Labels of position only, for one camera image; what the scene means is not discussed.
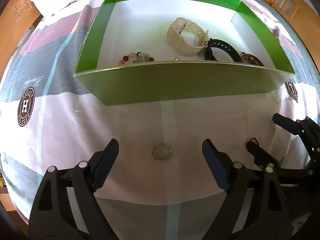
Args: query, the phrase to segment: white watch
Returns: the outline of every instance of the white watch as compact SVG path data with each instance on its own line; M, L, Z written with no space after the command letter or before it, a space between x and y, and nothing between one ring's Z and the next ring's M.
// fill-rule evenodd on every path
M191 32L199 39L198 46L187 44L186 40L181 36L182 31ZM204 30L196 23L185 18L177 18L167 31L167 43L175 51L184 56L193 56L198 54L202 49L207 47L209 30Z

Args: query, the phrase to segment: green box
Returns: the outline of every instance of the green box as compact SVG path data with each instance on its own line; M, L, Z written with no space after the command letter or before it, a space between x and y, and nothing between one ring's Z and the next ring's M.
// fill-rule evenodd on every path
M74 76L105 105L179 98L268 93L295 72L265 24L239 0L194 0L238 12L257 35L276 69L217 61L161 61L97 69L103 34L117 2L105 0L92 22Z

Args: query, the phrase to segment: patterned bedspread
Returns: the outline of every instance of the patterned bedspread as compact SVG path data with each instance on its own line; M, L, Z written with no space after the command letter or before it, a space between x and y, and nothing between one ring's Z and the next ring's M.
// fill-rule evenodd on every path
M201 239L225 198L202 157L206 138L233 161L257 168L245 149L246 141L256 137L284 166L303 168L308 156L302 142L276 127L272 115L308 115L317 121L319 76L311 75L314 66L266 7L242 1L270 28L280 27L281 46L297 74L293 81L299 103L282 86L268 94L105 106L73 77L103 0L78 0L43 19L1 81L2 171L19 212L29 218L50 165L74 167L104 149L111 138L119 141L119 157L96 197L120 239ZM35 92L33 111L20 126L17 109L28 87ZM169 161L152 159L157 142L171 146ZM74 207L72 189L69 194ZM77 225L85 230L76 208L74 212Z

